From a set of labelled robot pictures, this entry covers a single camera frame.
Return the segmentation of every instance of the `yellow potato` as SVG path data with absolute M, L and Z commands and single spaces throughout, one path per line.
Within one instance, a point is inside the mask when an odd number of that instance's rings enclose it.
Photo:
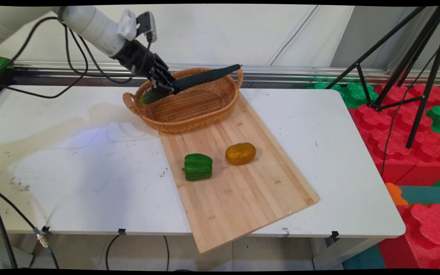
M 250 144 L 237 143 L 230 146 L 225 151 L 225 158 L 228 162 L 234 165 L 242 165 L 251 162 L 256 156 L 256 148 Z

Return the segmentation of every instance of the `black foam handle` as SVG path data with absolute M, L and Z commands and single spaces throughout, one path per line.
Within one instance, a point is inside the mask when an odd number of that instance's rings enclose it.
M 188 88 L 194 87 L 199 84 L 207 83 L 213 80 L 220 79 L 229 73 L 232 73 L 241 68 L 241 65 L 235 64 L 225 68 L 218 68 L 215 70 L 206 70 L 201 73 L 189 75 L 187 77 L 176 79 L 172 82 L 174 92 L 181 92 Z

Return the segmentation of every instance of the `floor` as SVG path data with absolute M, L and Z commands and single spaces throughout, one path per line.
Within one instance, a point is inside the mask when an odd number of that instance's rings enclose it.
M 114 236 L 47 235 L 60 268 L 105 270 L 105 254 Z M 192 236 L 168 236 L 169 271 L 313 270 L 309 238 L 244 237 L 204 255 Z M 31 268 L 54 268 L 47 251 L 33 251 Z M 164 271 L 167 249 L 163 236 L 119 236 L 110 247 L 110 270 Z

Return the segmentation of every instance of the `white table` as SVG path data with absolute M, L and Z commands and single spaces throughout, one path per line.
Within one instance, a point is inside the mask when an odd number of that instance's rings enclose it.
M 56 86 L 15 86 L 54 95 Z M 52 233 L 190 235 L 157 131 L 122 101 L 132 87 L 73 87 L 57 99 L 0 94 L 0 192 Z M 320 201 L 252 236 L 329 237 L 329 268 L 405 225 L 334 90 L 242 89 Z M 31 228 L 0 199 L 9 233 Z

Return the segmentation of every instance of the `wooden cutting board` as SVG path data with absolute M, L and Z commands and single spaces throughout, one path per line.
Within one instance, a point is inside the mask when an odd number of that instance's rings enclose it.
M 319 201 L 298 168 L 240 94 L 232 115 L 187 132 L 159 132 L 189 225 L 204 253 L 285 218 Z M 225 150 L 249 142 L 254 160 L 235 166 Z M 184 157 L 201 153 L 213 159 L 213 176 L 187 181 Z

